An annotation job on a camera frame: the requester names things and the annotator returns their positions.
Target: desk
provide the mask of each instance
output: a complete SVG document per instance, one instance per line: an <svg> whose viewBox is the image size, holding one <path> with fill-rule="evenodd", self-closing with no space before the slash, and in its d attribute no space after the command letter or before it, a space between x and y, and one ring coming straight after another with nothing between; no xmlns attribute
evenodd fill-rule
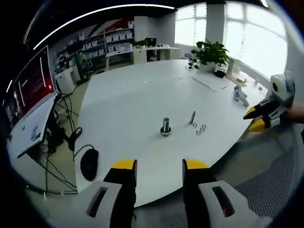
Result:
<svg viewBox="0 0 304 228"><path fill-rule="evenodd" d="M136 204L160 199L182 187L182 159L215 164L241 137L251 120L247 110L260 102L266 89L243 88L249 107L233 100L235 84L214 92L192 79L188 60L157 61L126 66L94 76L82 102L78 125L83 128L76 151L92 144L99 151L95 180L103 180L120 159L137 159ZM194 122L189 124L192 112ZM170 119L172 134L160 134L162 120ZM199 126L207 126L196 135ZM78 192L91 184L80 170L85 149L75 157Z"/></svg>
<svg viewBox="0 0 304 228"><path fill-rule="evenodd" d="M26 151L41 143L44 139L48 117L55 105L57 94L51 94L44 103L37 107L30 115L21 118L11 131L12 139L7 148L12 167L34 186L45 190L45 171ZM37 137L31 139L33 129L37 127Z"/></svg>
<svg viewBox="0 0 304 228"><path fill-rule="evenodd" d="M147 58L147 53L146 51L163 51L160 52L160 60L169 60L169 59L178 59L180 56L180 49L177 47L146 47L146 48L142 48L142 49L134 49L134 50L130 50L130 51L114 51L114 52L110 52L105 56L106 59L106 71L109 70L109 66L110 66L110 57L112 56L117 56L117 55L122 55L122 54L126 54L126 53L133 53L133 52L138 52L138 51L143 51L143 55L140 56L141 58L144 58L146 61ZM134 64L136 64L136 59L133 55L133 62Z"/></svg>

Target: round table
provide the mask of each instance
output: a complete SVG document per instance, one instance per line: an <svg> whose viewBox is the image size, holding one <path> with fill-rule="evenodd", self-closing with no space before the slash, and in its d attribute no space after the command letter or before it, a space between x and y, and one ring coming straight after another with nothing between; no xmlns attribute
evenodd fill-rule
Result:
<svg viewBox="0 0 304 228"><path fill-rule="evenodd" d="M85 93L75 151L85 144L99 151L95 181L102 181L115 162L137 159L136 207L182 187L182 159L215 164L249 126L244 114L265 97L265 89L244 87L245 107L233 100L234 83L205 74L208 83L224 85L215 91L194 80L204 74L187 65L187 60L168 60L118 68L93 76ZM197 128L189 124L193 111ZM160 133L164 117L172 128L168 137ZM197 135L203 124L205 131ZM75 157L79 192L91 184L80 170L85 151Z"/></svg>

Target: ceiling light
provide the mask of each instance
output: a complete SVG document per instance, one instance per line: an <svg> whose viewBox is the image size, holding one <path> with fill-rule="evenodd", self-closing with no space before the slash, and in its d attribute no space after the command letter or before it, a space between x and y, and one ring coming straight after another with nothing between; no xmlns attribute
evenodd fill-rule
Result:
<svg viewBox="0 0 304 228"><path fill-rule="evenodd" d="M162 5L154 5L154 4L129 4L129 5L120 5L120 6L110 6L110 7L106 7L106 8L102 8L102 9L97 9L97 10L94 10L92 12L89 12L89 13L86 13L84 15L81 15L77 18L74 18L70 21L68 21L67 23L63 24L62 26L58 27L57 29L55 29L54 31L52 31L50 34L48 34L46 37L44 37L39 43L37 43L37 45L33 48L33 50L35 50L43 41L45 41L47 38L49 38L50 36L52 36L55 32L57 32L58 30L62 29L64 26L78 20L78 19L81 19L85 16L88 16L90 14L93 14L93 13L97 13L97 12L101 12L101 11L104 11L104 10L111 10L111 9L116 9L116 8L122 8L122 7L130 7L130 6L150 6L150 7L160 7L160 8L167 8L167 9L175 9L174 7L171 7L171 6L162 6Z"/></svg>
<svg viewBox="0 0 304 228"><path fill-rule="evenodd" d="M265 7L268 8L268 4L267 4L266 0L260 0L260 1L261 1L261 3L263 4L263 6L265 6Z"/></svg>
<svg viewBox="0 0 304 228"><path fill-rule="evenodd" d="M9 86L8 86L8 88L7 88L6 92L8 92L8 91L9 91L9 89L10 89L10 85L11 85L11 83L12 83L12 82L13 82L13 80L11 80L11 81L10 81Z"/></svg>

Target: computer mouse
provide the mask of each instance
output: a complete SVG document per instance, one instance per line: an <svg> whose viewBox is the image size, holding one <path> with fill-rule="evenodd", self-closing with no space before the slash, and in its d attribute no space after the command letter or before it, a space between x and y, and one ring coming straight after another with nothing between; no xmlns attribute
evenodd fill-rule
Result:
<svg viewBox="0 0 304 228"><path fill-rule="evenodd" d="M98 167L98 151L89 149L82 156L80 161L80 170L84 178L88 181L93 181L97 174Z"/></svg>

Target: red screen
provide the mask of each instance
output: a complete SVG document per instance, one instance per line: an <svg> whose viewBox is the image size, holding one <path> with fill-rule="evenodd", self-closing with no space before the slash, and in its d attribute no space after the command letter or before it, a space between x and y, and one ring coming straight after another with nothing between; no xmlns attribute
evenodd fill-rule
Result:
<svg viewBox="0 0 304 228"><path fill-rule="evenodd" d="M46 95L54 92L48 66L48 49L45 47L34 56L15 81L18 102L25 115Z"/></svg>

